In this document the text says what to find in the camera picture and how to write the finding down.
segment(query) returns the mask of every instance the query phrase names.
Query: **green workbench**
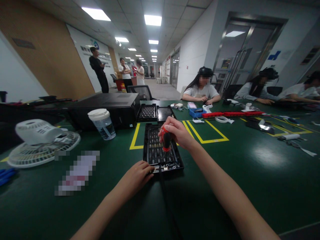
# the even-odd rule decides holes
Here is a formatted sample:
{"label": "green workbench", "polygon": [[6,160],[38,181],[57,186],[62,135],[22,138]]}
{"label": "green workbench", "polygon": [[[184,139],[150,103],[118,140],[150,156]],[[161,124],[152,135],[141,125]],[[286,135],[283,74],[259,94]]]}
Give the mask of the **green workbench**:
{"label": "green workbench", "polygon": [[[147,101],[167,106],[185,101]],[[287,146],[276,137],[245,126],[208,120],[196,125],[188,110],[173,109],[212,158],[239,184],[253,205],[277,234],[320,221],[320,115],[277,109],[254,103],[262,111],[290,115],[304,126],[294,127],[267,117],[277,125],[276,134],[302,132],[308,141],[300,145],[318,155],[311,157]],[[240,110],[239,106],[215,103],[214,111]],[[11,183],[0,187],[2,239],[68,239],[88,219],[125,172],[142,159],[145,123],[135,129],[118,130],[111,141],[98,132],[82,132],[81,142],[60,161],[21,169]],[[100,160],[88,186],[74,196],[54,196],[55,186],[84,150],[99,150]],[[240,239],[199,168],[189,153],[179,147],[185,169],[165,176],[169,205],[184,239]],[[5,158],[9,151],[2,154]],[[0,162],[0,168],[9,168]],[[169,218],[159,179],[152,179],[114,216],[102,238],[172,239]]]}

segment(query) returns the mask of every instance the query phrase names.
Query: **white bottle cap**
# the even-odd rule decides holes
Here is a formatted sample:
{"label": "white bottle cap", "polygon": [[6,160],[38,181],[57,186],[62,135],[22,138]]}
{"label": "white bottle cap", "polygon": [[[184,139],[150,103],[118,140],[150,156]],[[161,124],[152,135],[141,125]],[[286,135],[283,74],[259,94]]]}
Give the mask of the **white bottle cap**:
{"label": "white bottle cap", "polygon": [[110,113],[107,109],[100,108],[100,109],[92,110],[91,112],[88,113],[88,116],[92,121],[100,121],[110,117]]}

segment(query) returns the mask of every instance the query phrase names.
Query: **black hat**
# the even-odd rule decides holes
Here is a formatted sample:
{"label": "black hat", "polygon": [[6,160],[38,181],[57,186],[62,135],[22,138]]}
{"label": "black hat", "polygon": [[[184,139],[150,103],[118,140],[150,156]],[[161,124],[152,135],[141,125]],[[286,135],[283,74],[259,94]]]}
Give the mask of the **black hat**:
{"label": "black hat", "polygon": [[206,68],[206,67],[202,67],[199,69],[198,74],[200,76],[204,76],[204,77],[212,77],[213,76],[213,71],[210,68]]}

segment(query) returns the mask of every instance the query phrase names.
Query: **hand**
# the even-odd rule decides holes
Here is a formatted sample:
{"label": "hand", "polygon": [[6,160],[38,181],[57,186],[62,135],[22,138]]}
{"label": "hand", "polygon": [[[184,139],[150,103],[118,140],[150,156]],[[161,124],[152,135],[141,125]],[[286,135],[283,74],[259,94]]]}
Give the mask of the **hand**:
{"label": "hand", "polygon": [[188,133],[184,125],[173,117],[168,117],[162,125],[158,134],[160,142],[162,142],[161,133],[163,128],[172,133],[173,140],[184,149],[190,150],[195,144],[197,144],[197,141]]}
{"label": "hand", "polygon": [[206,105],[207,105],[207,106],[208,106],[208,105],[211,105],[212,103],[213,103],[213,100],[212,100],[212,99],[206,101]]}
{"label": "hand", "polygon": [[280,102],[297,102],[297,101],[289,98],[282,98],[280,99]]}
{"label": "hand", "polygon": [[114,187],[114,191],[125,202],[132,198],[152,177],[147,175],[154,167],[145,161],[133,165]]}
{"label": "hand", "polygon": [[205,102],[205,101],[207,101],[208,100],[208,98],[206,97],[206,96],[204,96],[204,97],[201,97],[201,98],[198,98],[198,102]]}
{"label": "hand", "polygon": [[271,105],[272,103],[274,103],[274,101],[272,101],[271,99],[257,98],[256,101],[267,105]]}

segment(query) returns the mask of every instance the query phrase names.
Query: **white fan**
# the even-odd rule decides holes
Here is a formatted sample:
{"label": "white fan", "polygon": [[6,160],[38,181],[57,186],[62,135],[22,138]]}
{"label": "white fan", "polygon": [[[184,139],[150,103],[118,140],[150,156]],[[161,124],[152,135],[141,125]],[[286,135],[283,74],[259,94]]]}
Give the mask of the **white fan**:
{"label": "white fan", "polygon": [[15,168],[29,168],[54,160],[55,151],[70,151],[80,142],[78,133],[57,128],[41,119],[16,125],[17,135],[24,143],[9,154],[8,164]]}

